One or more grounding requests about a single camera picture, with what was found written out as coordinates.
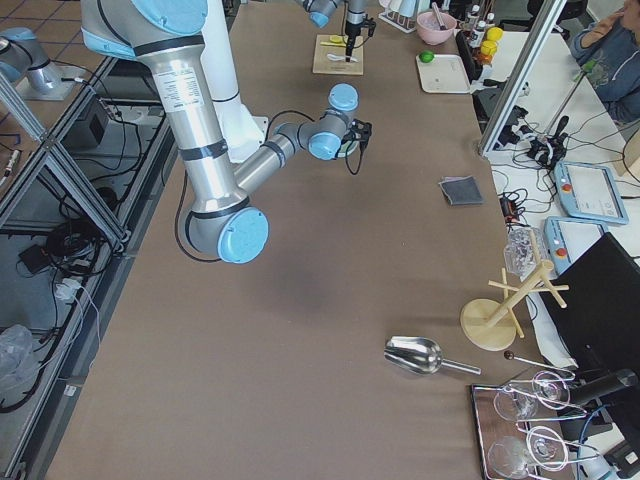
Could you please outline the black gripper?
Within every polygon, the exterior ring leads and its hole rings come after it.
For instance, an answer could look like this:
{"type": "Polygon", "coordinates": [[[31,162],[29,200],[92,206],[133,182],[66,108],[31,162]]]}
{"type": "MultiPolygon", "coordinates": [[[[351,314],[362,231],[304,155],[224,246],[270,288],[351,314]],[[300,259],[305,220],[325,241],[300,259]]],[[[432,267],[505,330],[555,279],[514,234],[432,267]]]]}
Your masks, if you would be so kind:
{"type": "Polygon", "coordinates": [[[367,142],[368,141],[368,123],[359,119],[354,119],[351,122],[349,130],[347,132],[348,142],[367,142]]]}
{"type": "Polygon", "coordinates": [[[351,56],[355,48],[355,42],[360,35],[363,23],[363,8],[348,7],[346,12],[345,34],[347,36],[345,55],[351,56]]]}

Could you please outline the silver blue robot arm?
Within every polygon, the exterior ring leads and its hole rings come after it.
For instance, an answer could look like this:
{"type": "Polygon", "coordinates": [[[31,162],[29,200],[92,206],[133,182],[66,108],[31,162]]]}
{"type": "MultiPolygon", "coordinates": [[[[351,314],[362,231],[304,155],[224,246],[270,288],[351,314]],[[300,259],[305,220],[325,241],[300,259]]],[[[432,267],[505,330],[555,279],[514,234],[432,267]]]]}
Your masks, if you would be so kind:
{"type": "Polygon", "coordinates": [[[251,194],[299,151],[329,161],[365,148],[369,123],[358,94],[334,86],[320,117],[262,128],[241,101],[223,5],[218,1],[85,1],[82,34],[92,51],[151,72],[194,193],[174,233],[204,262],[244,264],[263,250],[268,220],[251,194]]]}
{"type": "Polygon", "coordinates": [[[318,28],[324,28],[340,5],[346,6],[344,33],[346,34],[345,55],[350,61],[355,42],[367,21],[365,1],[300,0],[297,1],[308,14],[310,21],[318,28]]]}

